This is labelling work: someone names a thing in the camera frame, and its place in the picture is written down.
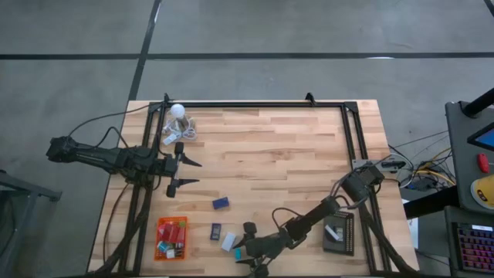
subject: monitor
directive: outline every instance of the monitor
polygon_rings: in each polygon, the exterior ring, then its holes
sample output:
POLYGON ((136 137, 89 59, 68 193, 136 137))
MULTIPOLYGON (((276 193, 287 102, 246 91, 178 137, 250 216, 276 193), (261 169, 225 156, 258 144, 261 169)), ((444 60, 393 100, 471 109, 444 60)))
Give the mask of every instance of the monitor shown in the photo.
POLYGON ((467 141, 475 146, 494 151, 494 123, 471 135, 467 141))

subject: white ball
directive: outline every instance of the white ball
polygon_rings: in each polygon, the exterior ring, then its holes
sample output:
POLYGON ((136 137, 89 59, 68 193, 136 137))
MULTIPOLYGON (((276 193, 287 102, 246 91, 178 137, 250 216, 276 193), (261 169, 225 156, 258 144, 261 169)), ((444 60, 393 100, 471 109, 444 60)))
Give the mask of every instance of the white ball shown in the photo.
POLYGON ((174 104, 170 108, 171 115, 178 119, 181 119, 185 115, 185 108, 181 104, 174 104))

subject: red button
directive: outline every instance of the red button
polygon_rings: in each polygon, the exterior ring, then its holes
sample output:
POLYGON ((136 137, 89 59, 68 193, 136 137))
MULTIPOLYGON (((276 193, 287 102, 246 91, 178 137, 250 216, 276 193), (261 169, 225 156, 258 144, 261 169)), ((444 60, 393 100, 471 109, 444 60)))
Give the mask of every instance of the red button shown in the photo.
POLYGON ((483 173, 489 173, 489 160, 485 154, 477 154, 477 165, 483 173))

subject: yellow object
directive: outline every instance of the yellow object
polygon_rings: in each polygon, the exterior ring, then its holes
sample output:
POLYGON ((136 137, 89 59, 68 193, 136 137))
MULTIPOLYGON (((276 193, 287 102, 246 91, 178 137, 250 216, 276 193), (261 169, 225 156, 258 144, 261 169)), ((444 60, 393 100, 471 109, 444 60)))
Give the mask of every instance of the yellow object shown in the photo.
POLYGON ((436 173, 434 171, 429 171, 429 170, 420 170, 420 171, 416 171, 415 174, 429 174, 429 175, 434 175, 434 176, 437 176, 437 177, 440 177, 442 178, 443 180, 449 182, 451 185, 456 185, 456 183, 452 180, 450 180, 449 178, 445 177, 444 175, 441 175, 439 173, 436 173))
POLYGON ((473 198, 481 206, 494 209, 494 175, 475 180, 470 189, 473 198))

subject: keyboard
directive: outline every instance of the keyboard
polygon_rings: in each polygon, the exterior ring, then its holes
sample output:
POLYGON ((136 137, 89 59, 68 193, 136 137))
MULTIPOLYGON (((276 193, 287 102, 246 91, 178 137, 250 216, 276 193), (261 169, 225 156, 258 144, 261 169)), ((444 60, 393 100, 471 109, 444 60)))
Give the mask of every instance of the keyboard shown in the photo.
POLYGON ((454 223, 458 265, 465 271, 494 273, 494 228, 454 223))

